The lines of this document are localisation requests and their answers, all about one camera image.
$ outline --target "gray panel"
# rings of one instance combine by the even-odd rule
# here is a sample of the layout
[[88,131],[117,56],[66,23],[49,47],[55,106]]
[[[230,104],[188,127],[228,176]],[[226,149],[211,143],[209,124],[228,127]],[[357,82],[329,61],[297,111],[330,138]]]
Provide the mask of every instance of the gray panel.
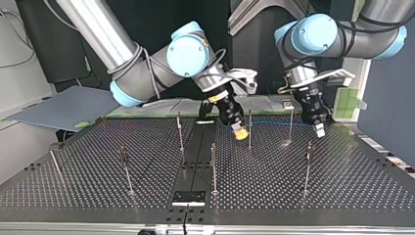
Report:
[[[342,125],[327,126],[327,136],[317,139],[312,127],[296,117],[294,142],[284,147],[288,118],[254,117],[249,151],[248,141],[236,141],[220,122],[194,122],[182,119],[184,157],[175,118],[104,119],[82,130],[57,152],[65,186],[48,156],[1,185],[0,225],[30,221],[50,226],[185,222],[274,226],[269,229],[415,227],[414,180]],[[304,197],[309,140],[315,155]],[[217,146],[217,196],[210,193],[212,142]],[[127,195],[117,161],[121,144],[132,158],[133,198]],[[210,200],[203,208],[172,208],[172,196],[181,189],[207,191]]]
[[78,132],[80,122],[93,122],[118,107],[110,91],[73,86],[55,97],[8,118]]
[[374,61],[370,69],[358,127],[409,165],[415,165],[413,56],[415,21],[407,25],[405,47],[395,57]]
[[[251,151],[248,141],[236,141],[229,128],[216,126],[218,194],[210,194],[209,205],[203,214],[194,213],[193,221],[415,226],[415,181],[409,175],[341,125],[327,127],[326,136],[318,139],[311,126],[296,118],[293,143],[285,147],[288,123],[287,117],[253,117]],[[304,195],[307,141],[313,142],[315,154]],[[204,164],[207,159],[201,157]],[[199,170],[202,180],[195,181],[194,190],[210,191],[211,174],[204,171]]]
[[[195,121],[181,122],[187,148]],[[170,212],[169,203],[183,161],[175,118],[105,119],[84,132],[56,154],[62,177],[48,155],[0,187],[0,221],[181,221],[183,212]],[[118,160],[121,145],[134,196]]]

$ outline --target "metal rod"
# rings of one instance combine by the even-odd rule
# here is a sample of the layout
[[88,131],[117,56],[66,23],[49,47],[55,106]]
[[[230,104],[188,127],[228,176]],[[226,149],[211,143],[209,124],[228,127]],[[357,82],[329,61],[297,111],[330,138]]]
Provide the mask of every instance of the metal rod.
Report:
[[292,136],[293,136],[293,121],[294,121],[294,109],[295,107],[293,106],[293,102],[292,101],[283,101],[282,103],[284,110],[290,110],[291,114],[290,114],[290,129],[289,129],[289,133],[288,133],[288,139],[284,140],[282,145],[284,147],[289,146],[293,140],[292,140]]
[[131,178],[130,178],[130,175],[129,175],[129,171],[128,171],[128,167],[127,166],[125,167],[125,174],[127,175],[128,186],[130,188],[130,192],[129,193],[130,194],[135,194],[134,189],[132,188]]
[[210,148],[210,155],[211,155],[211,161],[210,164],[213,167],[213,195],[216,195],[217,192],[217,185],[216,185],[216,146],[214,144],[211,144]]
[[56,160],[56,157],[55,157],[55,153],[51,150],[51,151],[49,151],[49,153],[51,154],[51,156],[52,156],[52,160],[53,160],[53,163],[54,163],[54,165],[55,165],[55,167],[56,167],[56,169],[58,170],[58,172],[59,173],[61,173],[61,168],[59,167],[59,165],[58,165],[58,161]]
[[250,149],[253,146],[253,114],[250,110]]
[[121,167],[124,168],[124,170],[125,170],[125,176],[127,177],[128,187],[129,187],[128,194],[130,196],[131,195],[134,195],[135,192],[134,192],[134,189],[132,187],[131,176],[130,176],[129,170],[128,170],[128,162],[129,162],[129,159],[128,159],[128,156],[127,156],[127,148],[126,148],[125,145],[121,145],[119,147],[119,161],[121,163]]
[[56,168],[56,170],[58,171],[58,174],[59,174],[59,176],[61,177],[62,183],[64,184],[64,187],[65,187],[64,176],[62,175],[61,168],[59,167],[59,165],[58,165],[58,161],[56,160],[55,153],[54,153],[52,150],[51,150],[51,151],[49,151],[49,153],[50,153],[50,154],[51,154],[51,156],[52,156],[52,160],[53,160],[53,163],[54,163],[54,165],[55,165],[55,168]]
[[290,132],[288,134],[288,139],[291,143],[292,132],[293,132],[293,119],[294,119],[294,109],[291,109],[291,117],[290,117]]
[[308,193],[307,187],[308,187],[308,178],[309,178],[309,173],[310,173],[312,155],[313,155],[313,146],[312,146],[311,141],[308,141],[306,155],[305,155],[307,158],[307,172],[305,174],[304,194],[303,194],[304,198],[306,197]]
[[183,152],[184,151],[184,146],[183,146],[182,127],[181,127],[181,123],[180,123],[180,112],[177,115],[177,128],[179,129],[179,136],[180,136],[180,150],[181,150],[181,152]]

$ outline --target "black cable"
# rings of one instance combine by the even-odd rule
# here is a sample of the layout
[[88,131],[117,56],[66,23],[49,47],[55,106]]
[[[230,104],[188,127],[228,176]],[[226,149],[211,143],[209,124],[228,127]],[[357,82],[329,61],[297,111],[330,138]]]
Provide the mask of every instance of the black cable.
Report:
[[12,65],[8,65],[8,66],[2,66],[2,67],[0,67],[0,69],[11,68],[11,67],[16,67],[16,66],[21,66],[21,65],[23,65],[23,64],[25,64],[25,63],[27,63],[27,62],[29,62],[29,61],[30,61],[30,60],[34,57],[34,55],[35,55],[35,53],[34,53],[34,51],[32,51],[32,52],[31,52],[30,57],[29,57],[29,58],[27,58],[25,61],[22,61],[22,62],[19,62],[19,63],[16,63],[16,64],[12,64]]
[[[351,25],[353,28],[356,28],[356,24],[355,24],[355,23],[350,23],[350,25]],[[347,56],[347,55],[348,55],[348,53],[350,53],[351,48],[353,48],[353,46],[354,46],[354,42],[356,41],[356,35],[357,35],[356,31],[352,31],[352,32],[351,32],[351,39],[350,39],[350,43],[348,44],[347,50],[345,51],[345,53],[343,54],[343,56]]]
[[91,63],[89,62],[89,58],[88,58],[88,56],[87,56],[87,54],[86,54],[86,49],[85,49],[85,45],[83,44],[83,41],[82,41],[82,36],[81,36],[81,34],[80,33],[78,33],[78,37],[79,37],[79,41],[80,41],[80,46],[82,47],[82,52],[83,52],[83,55],[84,55],[84,57],[86,58],[86,62],[88,63],[88,67],[89,67],[89,69],[90,69],[90,71],[89,71],[89,73],[86,75],[86,76],[83,76],[83,77],[78,77],[78,78],[75,78],[75,79],[83,79],[83,78],[88,78],[91,74],[95,77],[95,79],[97,79],[98,80],[98,85],[97,86],[95,86],[94,88],[95,89],[98,89],[102,84],[103,84],[103,81],[102,81],[102,79],[97,75],[97,74],[95,74],[95,72],[92,70],[92,66],[91,66]]
[[338,29],[342,33],[342,38],[343,38],[342,53],[340,54],[340,56],[338,58],[335,58],[335,59],[340,59],[340,58],[343,58],[346,55],[346,50],[347,50],[347,48],[346,48],[346,46],[347,46],[347,36],[346,36],[346,31],[343,28],[343,26],[339,22],[336,22],[336,24],[338,26]]
[[291,69],[293,69],[293,68],[295,68],[295,67],[298,67],[298,66],[302,66],[302,67],[304,67],[304,68],[307,68],[307,69],[311,69],[311,70],[314,70],[314,71],[317,71],[317,68],[316,67],[311,67],[311,66],[307,66],[306,64],[307,63],[309,63],[310,61],[312,61],[312,58],[311,57],[305,57],[305,58],[303,58],[303,59],[300,59],[300,60],[298,60],[298,61],[296,61],[296,58],[295,57],[293,57],[292,55],[290,55],[290,53],[287,51],[287,49],[285,48],[285,45],[286,45],[286,41],[287,41],[287,36],[288,36],[288,34],[290,34],[290,31],[297,25],[298,23],[294,23],[288,30],[287,30],[287,33],[285,33],[284,34],[284,36],[283,36],[283,40],[282,40],[282,50],[283,50],[283,54],[284,54],[284,56],[288,59],[288,60],[290,60],[291,62],[293,62],[291,65],[289,65],[288,67],[286,67],[285,68],[285,71],[289,71],[289,70],[291,70]]
[[401,22],[401,23],[396,23],[395,26],[393,27],[389,27],[389,28],[382,28],[382,29],[360,29],[360,28],[353,28],[347,25],[343,25],[340,23],[340,25],[350,31],[356,31],[356,32],[363,32],[363,33],[383,33],[383,32],[389,32],[389,31],[394,31],[398,28],[400,28],[401,26],[404,26],[405,24],[408,24],[409,22],[411,22],[413,19],[415,18],[415,12],[405,21]]

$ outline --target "wire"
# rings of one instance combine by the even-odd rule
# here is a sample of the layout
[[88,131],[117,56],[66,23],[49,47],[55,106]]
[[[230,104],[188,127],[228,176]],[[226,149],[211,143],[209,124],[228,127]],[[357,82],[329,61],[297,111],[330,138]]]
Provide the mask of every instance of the wire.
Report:
[[[19,15],[17,15],[16,13],[8,10],[8,9],[4,9],[4,8],[0,8],[0,12],[3,14],[3,21],[6,23],[6,25],[16,34],[16,36],[18,37],[18,39],[30,50],[33,50],[33,47],[30,45],[30,40],[28,38],[27,32],[25,30],[24,24],[23,24],[23,20],[19,17]],[[7,19],[6,15],[10,15],[12,17],[14,17],[15,19],[17,19],[20,23],[21,26],[23,28],[24,34],[25,34],[25,40],[21,37],[21,35],[18,33],[18,31],[16,30],[16,28],[13,26],[13,24],[10,22],[9,19]]]
[[404,26],[405,24],[408,24],[409,22],[411,22],[413,19],[415,18],[415,13],[412,13],[412,15],[406,19],[405,21],[401,22],[401,23],[392,23],[395,24],[395,26],[393,27],[389,27],[389,28],[382,28],[382,29],[360,29],[360,28],[353,28],[347,25],[343,25],[341,23],[339,23],[343,28],[350,30],[350,31],[355,31],[355,32],[363,32],[363,33],[383,33],[383,32],[389,32],[389,31],[393,31],[396,30],[398,28],[400,28],[401,26]]
[[76,80],[76,82],[78,83],[78,85],[79,85],[80,87],[83,87],[82,83],[80,83],[80,81],[79,81],[79,78],[76,78],[75,80]]
[[[8,10],[8,9],[4,9],[4,8],[0,8],[0,15],[3,17],[3,21],[5,21],[5,23],[8,25],[8,27],[10,28],[10,29],[12,29],[13,30],[13,32],[18,36],[18,38],[19,38],[19,40],[28,48],[28,49],[30,49],[30,51],[31,51],[31,54],[30,54],[30,56],[26,59],[26,60],[24,60],[24,61],[22,61],[22,62],[18,62],[18,63],[15,63],[15,64],[11,64],[11,65],[8,65],[8,66],[0,66],[0,69],[6,69],[6,68],[11,68],[11,67],[17,67],[17,66],[20,66],[20,65],[23,65],[23,64],[25,64],[25,63],[27,63],[27,62],[29,62],[33,57],[34,57],[34,55],[35,55],[35,52],[34,52],[34,50],[33,50],[33,47],[30,45],[30,43],[29,43],[29,40],[28,40],[28,35],[27,35],[27,32],[25,31],[25,28],[24,28],[24,25],[23,25],[23,21],[22,21],[22,19],[19,17],[19,15],[17,15],[16,13],[14,13],[14,12],[12,12],[12,11],[10,11],[10,10]],[[8,14],[8,15],[11,15],[11,16],[13,16],[13,17],[15,17],[20,23],[21,23],[21,25],[22,25],[22,27],[23,27],[23,31],[24,31],[24,33],[25,33],[25,35],[26,35],[26,41],[24,41],[23,39],[22,39],[22,37],[21,37],[21,35],[18,33],[18,31],[16,30],[16,28],[12,25],[12,23],[9,21],[9,19],[7,19],[7,17],[6,17],[6,14]]]
[[204,75],[198,76],[198,78],[202,78],[202,77],[206,77],[206,76],[220,76],[222,79],[229,78],[229,79],[232,79],[232,80],[235,80],[235,81],[241,83],[242,85],[244,85],[248,88],[252,88],[249,84],[244,82],[242,79],[236,78],[236,77],[233,77],[233,76],[230,76],[230,75],[226,75],[226,74],[209,73],[209,74],[204,74]]
[[70,27],[70,28],[72,28],[73,30],[75,30],[75,31],[78,31],[78,29],[75,27],[75,26],[73,26],[73,25],[71,25],[70,23],[67,23],[66,21],[64,21],[64,19],[62,19],[61,18],[61,16],[59,16],[59,14],[57,13],[57,12],[55,12],[55,10],[53,9],[53,7],[51,6],[51,4],[49,3],[49,1],[48,0],[43,0],[43,2],[45,3],[45,5],[48,7],[48,9],[49,9],[49,11],[51,11],[51,13],[61,22],[61,23],[63,23],[64,25],[66,25],[66,26],[68,26],[68,27]]
[[286,85],[278,88],[277,90],[278,94],[280,95],[287,94],[287,93],[291,93],[296,90],[296,89],[288,89],[288,87],[290,86],[290,83],[288,82],[288,78],[286,76],[284,76],[284,80],[286,82]]
[[8,65],[8,66],[1,66],[0,69],[5,69],[5,68],[11,68],[11,67],[16,67],[16,66],[21,66],[27,62],[29,62],[33,57],[34,57],[35,53],[34,51],[31,52],[31,55],[29,58],[27,58],[25,61],[13,64],[13,65]]
[[150,79],[152,80],[152,84],[153,84],[153,89],[155,90],[155,93],[158,99],[160,99],[161,95],[156,84],[155,72],[153,70],[152,59],[149,55],[149,52],[144,47],[140,46],[137,42],[134,42],[134,44],[136,45],[136,50],[134,51],[133,57],[126,63],[122,64],[121,66],[113,70],[108,70],[108,74],[112,74],[114,80],[120,79],[121,77],[123,77],[124,75],[128,73],[128,71],[135,65],[137,60],[141,57],[141,54],[143,54],[144,52],[144,57],[145,57],[144,59],[146,60],[146,63],[147,63],[147,67],[148,67],[149,74],[150,74]]

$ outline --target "cable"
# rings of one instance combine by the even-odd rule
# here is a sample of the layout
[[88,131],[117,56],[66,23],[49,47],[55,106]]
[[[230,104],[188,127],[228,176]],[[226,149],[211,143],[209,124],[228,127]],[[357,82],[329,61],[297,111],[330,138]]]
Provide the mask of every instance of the cable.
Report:
[[288,30],[287,30],[287,33],[285,33],[284,34],[284,36],[283,36],[283,40],[282,40],[282,50],[283,50],[283,54],[284,54],[284,56],[288,59],[288,60],[290,60],[291,62],[293,62],[291,65],[289,65],[288,67],[286,67],[285,68],[285,71],[289,71],[289,70],[291,70],[291,69],[293,69],[293,68],[295,68],[295,67],[298,67],[298,66],[302,66],[302,67],[304,67],[304,68],[307,68],[307,69],[311,69],[311,70],[314,70],[314,71],[318,71],[317,70],[317,68],[316,67],[311,67],[311,66],[307,66],[306,64],[307,63],[309,63],[310,61],[312,61],[312,58],[311,57],[305,57],[305,58],[303,58],[303,59],[300,59],[300,60],[298,60],[298,61],[296,61],[297,59],[295,58],[295,57],[293,57],[292,55],[290,55],[290,53],[287,51],[287,49],[285,48],[285,45],[286,45],[286,41],[287,41],[287,36],[288,36],[288,34],[290,33],[290,31],[291,31],[291,29],[293,29],[296,25],[297,25],[298,23],[294,23]]
[[68,26],[68,27],[70,27],[70,28],[72,28],[73,30],[75,30],[75,31],[78,31],[78,29],[75,27],[75,26],[73,26],[73,25],[71,25],[70,23],[67,23],[66,21],[64,21],[64,19],[62,19],[61,18],[61,16],[59,16],[58,15],[58,13],[57,12],[55,12],[55,10],[52,8],[52,6],[51,6],[51,4],[49,3],[49,1],[48,0],[43,0],[43,2],[45,3],[45,5],[48,7],[48,9],[49,9],[49,11],[51,11],[51,13],[61,22],[61,23],[63,23],[64,25],[66,25],[66,26]]
[[[19,17],[19,15],[17,15],[16,13],[8,10],[8,9],[4,9],[4,8],[0,8],[0,12],[3,14],[3,21],[6,23],[6,25],[16,34],[16,36],[18,37],[18,39],[30,50],[33,50],[33,47],[30,45],[30,40],[28,38],[27,32],[25,30],[24,24],[22,19]],[[6,15],[10,15],[12,17],[14,17],[15,19],[17,19],[20,23],[21,26],[23,28],[24,34],[25,34],[25,40],[21,37],[21,35],[18,33],[18,31],[16,30],[16,28],[13,26],[13,24],[10,22],[9,19],[7,19]]]
[[121,66],[113,70],[108,70],[108,74],[112,74],[114,80],[120,79],[134,66],[137,60],[141,57],[141,54],[144,52],[144,57],[145,57],[144,59],[146,60],[147,67],[149,69],[149,74],[152,80],[153,89],[155,90],[157,97],[160,99],[161,95],[160,95],[159,89],[157,88],[155,74],[153,71],[152,59],[149,55],[149,52],[144,47],[140,46],[137,42],[134,42],[134,44],[136,45],[136,50],[134,51],[133,57],[126,63],[122,64]]
[[235,81],[241,83],[245,87],[252,88],[249,84],[247,84],[246,82],[244,82],[242,79],[236,78],[236,77],[233,77],[233,76],[230,76],[230,75],[226,75],[226,74],[209,73],[209,74],[204,74],[204,75],[198,76],[198,78],[202,78],[202,77],[206,77],[206,76],[220,76],[222,79],[230,78],[232,80],[235,80]]
[[288,87],[290,86],[290,83],[288,82],[288,78],[286,76],[284,76],[284,80],[286,82],[286,85],[278,88],[277,90],[278,94],[283,95],[283,94],[291,93],[296,90],[296,89],[288,89]]
[[78,83],[78,85],[79,85],[80,87],[83,87],[82,83],[80,83],[80,81],[79,81],[79,78],[76,78],[75,80],[76,80],[76,82]]
[[19,63],[13,64],[13,65],[1,66],[1,67],[0,67],[0,69],[11,68],[11,67],[16,67],[16,66],[23,65],[23,64],[25,64],[25,63],[29,62],[29,61],[30,61],[33,57],[34,57],[34,51],[32,51],[32,52],[31,52],[30,57],[29,57],[29,58],[27,58],[25,61],[22,61],[22,62],[19,62]]
[[411,22],[413,19],[415,18],[415,13],[412,13],[412,15],[406,19],[405,21],[401,22],[401,23],[396,23],[395,26],[393,27],[389,27],[389,28],[382,28],[382,29],[360,29],[360,28],[353,28],[347,25],[343,25],[340,23],[340,25],[350,31],[355,31],[355,32],[363,32],[363,33],[383,33],[383,32],[389,32],[389,31],[393,31],[396,30],[398,28],[400,28],[401,26],[404,26],[405,24],[408,24],[409,22]]

